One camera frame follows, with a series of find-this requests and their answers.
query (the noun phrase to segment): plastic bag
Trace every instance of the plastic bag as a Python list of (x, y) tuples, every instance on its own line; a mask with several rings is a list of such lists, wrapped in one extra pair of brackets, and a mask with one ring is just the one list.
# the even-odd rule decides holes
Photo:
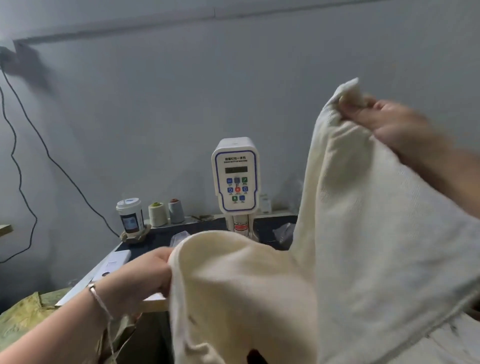
[(286, 248), (290, 248), (293, 242), (293, 231), (295, 230), (295, 224), (288, 222), (278, 229), (273, 230), (275, 239)]
[(170, 248), (175, 248), (178, 244), (180, 244), (185, 238), (188, 238), (189, 236), (190, 234), (185, 230), (173, 235), (170, 239)]

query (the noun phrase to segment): wall-mounted device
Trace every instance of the wall-mounted device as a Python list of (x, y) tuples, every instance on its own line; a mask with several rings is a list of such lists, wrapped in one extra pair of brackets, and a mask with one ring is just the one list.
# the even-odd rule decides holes
[(215, 194), (230, 231), (257, 240), (253, 219), (259, 205), (260, 157), (247, 137), (226, 138), (212, 154)]

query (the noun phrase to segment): black cable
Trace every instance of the black cable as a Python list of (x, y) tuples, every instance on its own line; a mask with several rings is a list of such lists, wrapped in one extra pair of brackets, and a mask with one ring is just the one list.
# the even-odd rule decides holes
[(111, 227), (110, 225), (108, 224), (107, 220), (105, 219), (105, 217), (100, 214), (97, 210), (95, 210), (92, 205), (88, 202), (88, 200), (86, 199), (85, 195), (83, 194), (82, 190), (77, 186), (77, 184), (72, 180), (72, 178), (68, 175), (67, 172), (65, 172), (65, 170), (61, 167), (60, 164), (58, 164), (51, 156), (50, 156), (50, 151), (48, 150), (47, 148), (47, 145), (45, 144), (45, 141), (43, 140), (42, 136), (40, 135), (39, 131), (37, 130), (37, 128), (35, 127), (35, 125), (33, 125), (32, 121), (30, 120), (30, 118), (28, 117), (27, 115), (27, 112), (25, 111), (25, 107), (22, 103), (22, 101), (20, 100), (18, 94), (16, 93), (15, 89), (13, 88), (12, 84), (10, 83), (4, 69), (3, 69), (3, 64), (0, 63), (0, 69), (1, 69), (1, 72), (3, 73), (3, 77), (5, 78), (5, 81), (7, 82), (8, 86), (10, 87), (10, 89), (12, 90), (13, 94), (15, 95), (15, 97), (17, 98), (17, 101), (18, 103), (20, 104), (20, 107), (22, 108), (22, 111), (25, 115), (25, 118), (27, 119), (27, 121), (29, 122), (29, 124), (32, 126), (33, 130), (35, 130), (35, 133), (38, 135), (38, 137), (40, 138), (40, 141), (42, 142), (43, 144), (43, 147), (45, 148), (45, 151), (47, 153), (47, 157), (53, 162), (53, 164), (55, 164), (61, 171), (62, 173), (68, 178), (68, 180), (74, 185), (74, 187), (77, 189), (78, 193), (80, 194), (80, 196), (82, 196), (82, 198), (84, 199), (85, 203), (88, 205), (88, 207), (93, 211), (95, 212), (98, 216), (100, 216), (102, 219), (103, 219), (103, 222), (105, 223), (105, 225), (108, 227), (108, 229), (118, 238), (120, 237)]
[(20, 194), (22, 195), (22, 197), (24, 199), (24, 202), (25, 202), (25, 205), (28, 208), (28, 211), (30, 211), (30, 213), (35, 218), (35, 223), (33, 224), (32, 231), (30, 232), (30, 240), (28, 242), (28, 247), (19, 251), (18, 253), (15, 253), (14, 255), (12, 255), (10, 257), (8, 257), (7, 259), (0, 261), (0, 264), (2, 264), (2, 263), (8, 262), (14, 256), (17, 256), (18, 254), (26, 252), (28, 249), (30, 249), (32, 247), (33, 232), (35, 230), (36, 223), (38, 222), (38, 218), (36, 217), (35, 213), (30, 208), (30, 206), (27, 202), (27, 199), (24, 195), (24, 192), (22, 191), (22, 170), (20, 169), (20, 166), (18, 165), (18, 162), (13, 155), (15, 153), (16, 148), (17, 148), (17, 133), (15, 132), (15, 129), (13, 128), (12, 123), (7, 119), (7, 114), (5, 113), (5, 96), (3, 94), (3, 90), (1, 89), (1, 87), (0, 87), (0, 95), (1, 95), (1, 110), (2, 110), (2, 113), (3, 113), (3, 118), (8, 123), (8, 125), (10, 126), (10, 129), (12, 130), (12, 133), (13, 133), (13, 149), (12, 149), (12, 152), (10, 153), (10, 157), (12, 157), (12, 159), (13, 159), (13, 161), (14, 161), (15, 165), (17, 166), (17, 169), (18, 169), (18, 175), (19, 175), (19, 179), (20, 179), (20, 182), (18, 184), (18, 190), (20, 191)]

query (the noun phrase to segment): hand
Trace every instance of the hand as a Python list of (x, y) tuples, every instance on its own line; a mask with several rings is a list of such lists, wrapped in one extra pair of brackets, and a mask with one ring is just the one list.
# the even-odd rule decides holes
[(172, 251), (162, 247), (145, 253), (96, 284), (98, 295), (115, 318), (134, 313), (154, 293), (168, 297), (172, 272), (167, 261)]
[(413, 109), (372, 97), (366, 97), (366, 101), (367, 107), (360, 108), (343, 98), (338, 105), (339, 111), (345, 119), (371, 130), (403, 164), (437, 188), (439, 182), (435, 179), (442, 174), (452, 149), (450, 140), (436, 132), (428, 119)]

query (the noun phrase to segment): white string bracelet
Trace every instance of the white string bracelet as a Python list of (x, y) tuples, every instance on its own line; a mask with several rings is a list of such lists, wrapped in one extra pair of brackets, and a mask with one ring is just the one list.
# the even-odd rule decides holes
[(113, 316), (112, 314), (110, 313), (110, 311), (108, 310), (107, 306), (103, 303), (102, 299), (100, 298), (100, 296), (97, 294), (97, 292), (95, 291), (95, 283), (90, 283), (88, 286), (87, 286), (88, 290), (92, 293), (93, 297), (95, 298), (95, 300), (97, 301), (98, 305), (102, 308), (102, 310), (105, 312), (105, 314), (107, 315), (107, 319), (108, 319), (108, 322), (107, 322), (107, 336), (108, 336), (108, 344), (110, 345), (110, 351), (112, 353), (112, 357), (113, 357), (113, 363), (117, 364), (117, 357), (115, 356), (115, 352), (113, 351), (113, 343), (112, 343), (112, 338), (111, 338), (111, 335), (110, 335), (110, 323), (113, 321)]

